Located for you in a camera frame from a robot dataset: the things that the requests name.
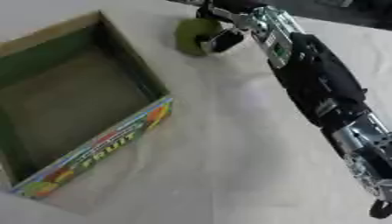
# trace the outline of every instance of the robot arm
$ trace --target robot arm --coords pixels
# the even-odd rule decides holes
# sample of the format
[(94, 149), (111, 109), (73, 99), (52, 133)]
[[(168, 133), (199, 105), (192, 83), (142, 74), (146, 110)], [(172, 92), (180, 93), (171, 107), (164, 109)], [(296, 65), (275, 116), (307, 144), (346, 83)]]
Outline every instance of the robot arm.
[(376, 197), (370, 215), (392, 214), (392, 134), (365, 103), (367, 90), (326, 45), (306, 34), (286, 11), (255, 0), (171, 1), (198, 6), (198, 18), (233, 24), (195, 39), (206, 53), (226, 51), (250, 32), (297, 108)]

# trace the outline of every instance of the white table surface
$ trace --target white table surface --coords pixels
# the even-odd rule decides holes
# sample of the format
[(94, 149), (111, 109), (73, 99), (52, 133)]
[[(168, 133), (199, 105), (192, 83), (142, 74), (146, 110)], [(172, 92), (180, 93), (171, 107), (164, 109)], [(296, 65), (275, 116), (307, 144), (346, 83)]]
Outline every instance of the white table surface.
[[(389, 223), (295, 109), (247, 39), (189, 58), (173, 30), (194, 8), (164, 0), (1, 0), (0, 40), (104, 9), (176, 98), (173, 116), (42, 202), (0, 193), (9, 223)], [(392, 33), (299, 19), (369, 88), (392, 127)]]

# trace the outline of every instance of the open box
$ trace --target open box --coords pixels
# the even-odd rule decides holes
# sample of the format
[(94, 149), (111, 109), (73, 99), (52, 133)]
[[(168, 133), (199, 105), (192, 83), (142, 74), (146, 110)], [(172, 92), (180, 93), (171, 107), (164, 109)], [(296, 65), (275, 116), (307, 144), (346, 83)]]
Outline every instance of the open box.
[(43, 198), (171, 112), (169, 91), (99, 11), (2, 43), (2, 188)]

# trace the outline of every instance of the fruit box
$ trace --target fruit box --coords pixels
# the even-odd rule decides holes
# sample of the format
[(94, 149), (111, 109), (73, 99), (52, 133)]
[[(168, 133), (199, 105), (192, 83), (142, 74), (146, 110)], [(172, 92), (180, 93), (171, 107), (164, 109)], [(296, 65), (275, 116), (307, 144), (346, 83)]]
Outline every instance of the fruit box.
[(43, 198), (171, 112), (169, 91), (100, 11), (0, 43), (1, 187)]

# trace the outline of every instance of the table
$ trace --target table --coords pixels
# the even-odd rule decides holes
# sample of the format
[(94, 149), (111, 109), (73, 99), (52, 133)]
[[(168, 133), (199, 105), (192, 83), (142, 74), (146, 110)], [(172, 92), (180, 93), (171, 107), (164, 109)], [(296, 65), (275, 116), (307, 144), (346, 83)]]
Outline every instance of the table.
[[(176, 98), (173, 116), (44, 204), (0, 194), (2, 223), (383, 223), (296, 110), (251, 39), (196, 59), (174, 47), (194, 8), (158, 0), (3, 0), (0, 40), (104, 9)], [(352, 69), (392, 127), (392, 33), (299, 18)]]

